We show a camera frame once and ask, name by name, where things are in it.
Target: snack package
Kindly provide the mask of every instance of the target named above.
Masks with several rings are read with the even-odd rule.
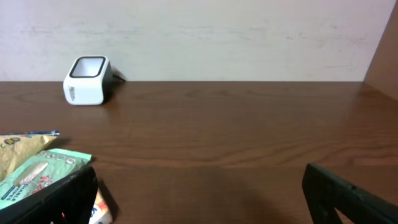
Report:
[[[51,149],[32,156],[0,183],[0,209],[75,172],[90,159],[89,154],[64,149]]]
[[[110,224],[112,222],[112,215],[109,211],[108,205],[105,203],[100,190],[97,191],[94,207],[91,211],[91,218],[89,224]]]
[[[0,181],[46,148],[59,134],[59,131],[42,131],[0,135]]]

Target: white cube device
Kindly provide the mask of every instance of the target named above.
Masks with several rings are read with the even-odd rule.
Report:
[[[105,56],[84,56],[75,60],[63,81],[63,92],[71,105],[100,105],[109,96],[111,64]]]

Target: white wall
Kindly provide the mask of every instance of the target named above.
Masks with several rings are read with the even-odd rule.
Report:
[[[0,0],[0,80],[363,80],[394,0]]]

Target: green package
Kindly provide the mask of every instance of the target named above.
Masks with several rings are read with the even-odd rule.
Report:
[[[77,171],[90,159],[89,154],[65,149],[51,149],[32,156],[0,182],[0,209]]]

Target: brown wooden surface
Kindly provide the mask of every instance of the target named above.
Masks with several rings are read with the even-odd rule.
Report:
[[[398,3],[392,10],[365,82],[398,99]]]
[[[310,223],[308,162],[398,203],[398,102],[362,83],[132,82],[102,106],[0,83],[0,104],[1,133],[94,155],[116,223]]]

